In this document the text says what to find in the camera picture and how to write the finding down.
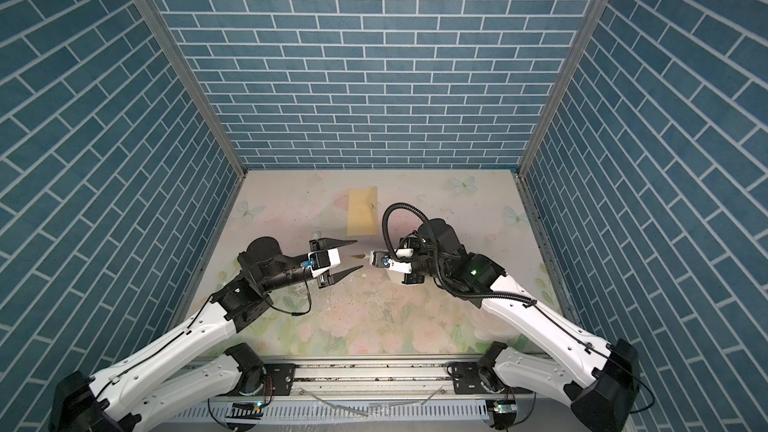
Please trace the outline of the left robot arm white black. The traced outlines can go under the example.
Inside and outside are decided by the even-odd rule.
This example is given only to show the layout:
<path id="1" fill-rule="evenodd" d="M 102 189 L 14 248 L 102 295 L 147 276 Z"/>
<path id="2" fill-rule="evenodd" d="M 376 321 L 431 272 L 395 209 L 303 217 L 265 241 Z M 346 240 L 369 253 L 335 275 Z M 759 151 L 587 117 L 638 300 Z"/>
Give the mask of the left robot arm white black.
<path id="1" fill-rule="evenodd" d="M 272 291 L 314 278 L 341 279 L 339 250 L 347 241 L 314 239 L 307 253 L 286 256 L 273 237 L 241 252 L 239 273 L 209 296 L 198 312 L 141 350 L 91 375 L 75 371 L 56 386 L 51 431 L 150 431 L 206 399 L 256 394 L 264 365 L 246 344 L 228 348 L 211 363 L 182 369 L 233 337 L 273 306 Z"/>

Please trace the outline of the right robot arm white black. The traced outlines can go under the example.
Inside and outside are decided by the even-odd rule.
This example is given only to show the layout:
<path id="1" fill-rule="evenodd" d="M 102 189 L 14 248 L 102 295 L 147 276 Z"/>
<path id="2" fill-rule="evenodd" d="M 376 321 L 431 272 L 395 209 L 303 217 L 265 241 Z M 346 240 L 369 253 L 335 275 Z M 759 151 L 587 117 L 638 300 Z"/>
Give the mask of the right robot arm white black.
<path id="1" fill-rule="evenodd" d="M 591 431 L 621 431 L 636 412 L 642 386 L 637 349 L 567 320 L 497 262 L 467 251 L 444 220 L 421 225 L 399 246 L 375 253 L 372 263 L 401 274 L 406 285 L 432 277 L 450 295 L 511 325 L 544 352 L 536 357 L 494 342 L 477 363 L 488 389 L 523 388 L 556 400 Z"/>

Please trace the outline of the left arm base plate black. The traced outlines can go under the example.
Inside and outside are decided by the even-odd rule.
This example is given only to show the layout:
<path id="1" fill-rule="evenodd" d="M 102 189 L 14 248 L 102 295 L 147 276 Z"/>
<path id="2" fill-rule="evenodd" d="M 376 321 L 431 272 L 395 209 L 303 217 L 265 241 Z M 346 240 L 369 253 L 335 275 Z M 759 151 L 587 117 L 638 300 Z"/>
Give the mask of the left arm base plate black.
<path id="1" fill-rule="evenodd" d="M 242 373 L 236 391 L 242 396 L 287 397 L 294 383 L 295 363 L 267 363 Z"/>

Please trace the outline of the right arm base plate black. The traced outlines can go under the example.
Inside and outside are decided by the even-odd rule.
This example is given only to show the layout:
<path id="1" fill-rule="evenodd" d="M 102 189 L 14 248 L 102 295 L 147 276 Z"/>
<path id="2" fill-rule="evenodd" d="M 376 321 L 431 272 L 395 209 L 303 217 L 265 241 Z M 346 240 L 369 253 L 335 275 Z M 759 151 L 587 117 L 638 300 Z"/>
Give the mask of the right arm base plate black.
<path id="1" fill-rule="evenodd" d="M 500 378 L 487 367 L 480 367 L 477 362 L 452 361 L 445 366 L 445 371 L 456 395 L 498 395 L 533 396 L 534 393 L 521 387 L 505 385 Z"/>

